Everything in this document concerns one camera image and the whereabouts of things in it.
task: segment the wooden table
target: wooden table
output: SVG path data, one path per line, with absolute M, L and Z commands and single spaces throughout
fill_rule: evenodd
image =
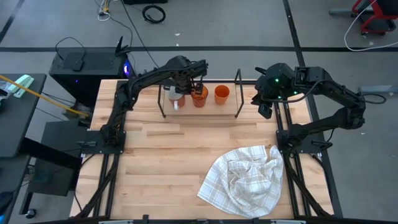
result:
M 116 83 L 117 80 L 101 82 L 91 124 L 94 130 L 99 130 L 108 120 Z M 256 145 L 265 145 L 269 150 L 277 144 L 275 116 L 264 119 L 257 112 L 257 106 L 250 105 L 256 94 L 253 85 L 244 85 L 243 92 L 245 104 L 238 118 L 163 118 L 157 106 L 158 87 L 142 90 L 134 111 L 126 116 L 126 150 L 119 161 L 111 218 L 141 219 L 143 214 L 148 214 L 150 219 L 243 218 L 222 212 L 197 197 L 211 165 L 224 153 Z M 304 100 L 290 104 L 290 111 L 294 123 L 310 122 Z M 307 154 L 301 154 L 300 158 L 309 191 L 327 212 L 333 213 L 322 167 Z M 80 171 L 76 194 L 82 206 L 98 186 L 102 159 L 103 155 L 96 155 Z M 106 194 L 100 214 L 104 214 Z M 296 194 L 303 215 L 300 192 L 296 190 Z M 74 202 L 70 215 L 78 211 Z M 285 173 L 276 208 L 262 218 L 293 218 Z

